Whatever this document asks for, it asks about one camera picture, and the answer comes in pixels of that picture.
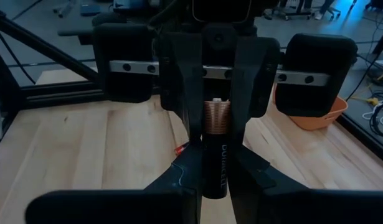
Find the copper battery top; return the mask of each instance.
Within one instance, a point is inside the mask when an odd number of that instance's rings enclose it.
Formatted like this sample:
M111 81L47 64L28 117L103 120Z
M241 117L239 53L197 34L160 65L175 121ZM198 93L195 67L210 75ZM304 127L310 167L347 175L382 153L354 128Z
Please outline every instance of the copper battery top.
M229 126L230 102L221 99L204 102L205 133L226 134Z

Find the screw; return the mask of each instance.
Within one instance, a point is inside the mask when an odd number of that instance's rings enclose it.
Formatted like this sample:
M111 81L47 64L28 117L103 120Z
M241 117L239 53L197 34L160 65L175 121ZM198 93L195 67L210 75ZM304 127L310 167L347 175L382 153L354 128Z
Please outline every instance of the screw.
M147 71L149 71L149 72L151 72L151 73L155 73L155 66L153 66L153 65L148 65L148 67L147 67Z
M215 35L215 41L218 43L223 42L223 35L222 34L216 34Z
M123 67L123 69L124 69L125 71L127 71L127 72L129 72L129 71L131 70L131 67L130 67L129 64L124 64L122 67Z
M312 83L313 81L314 81L314 78L311 75L309 75L308 77L305 78L306 84Z
M231 70L227 70L224 72L225 78L231 78L232 75L233 75L233 72Z
M169 65L171 63L171 59L169 57L164 57L163 58L163 62L167 65Z
M278 79L279 82L285 82L286 81L286 75L281 74L281 75L278 76L277 79Z

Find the orange basket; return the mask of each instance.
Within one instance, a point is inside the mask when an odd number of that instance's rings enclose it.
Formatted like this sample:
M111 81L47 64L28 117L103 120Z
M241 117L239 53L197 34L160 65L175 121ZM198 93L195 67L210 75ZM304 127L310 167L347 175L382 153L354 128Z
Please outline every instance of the orange basket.
M273 88L273 102L275 104L275 87ZM301 129L312 131L329 126L336 120L336 118L346 111L347 108L348 103L337 96L329 113L320 118L307 118L300 116L289 116L289 118Z

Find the bolt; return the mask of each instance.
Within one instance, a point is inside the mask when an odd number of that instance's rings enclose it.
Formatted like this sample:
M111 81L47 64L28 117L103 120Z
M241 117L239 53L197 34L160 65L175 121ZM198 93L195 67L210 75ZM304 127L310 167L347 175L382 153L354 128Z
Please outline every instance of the bolt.
M279 82L285 82L286 81L286 75L285 74L281 74L278 76L278 81Z
M215 35L215 41L218 43L223 42L223 35L222 34L216 34Z
M308 77L305 78L306 84L312 83L313 81L314 81L314 78L311 75L309 75Z
M156 69L155 69L155 66L153 65L148 65L147 67L147 71L151 72L151 73L155 73Z
M224 72L224 77L225 78L231 78L231 76L233 75L233 72L231 70L227 70Z
M127 72L129 72L129 71L131 70L131 67L130 67L129 64L124 64L122 67L123 67L123 69L124 69L125 71L127 71Z

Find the duracell battery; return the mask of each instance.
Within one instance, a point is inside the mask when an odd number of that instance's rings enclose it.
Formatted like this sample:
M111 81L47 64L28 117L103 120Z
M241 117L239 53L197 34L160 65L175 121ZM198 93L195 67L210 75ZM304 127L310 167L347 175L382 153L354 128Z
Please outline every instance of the duracell battery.
M204 102L205 123L202 175L204 197L223 198L227 195L227 130L230 102L213 99Z

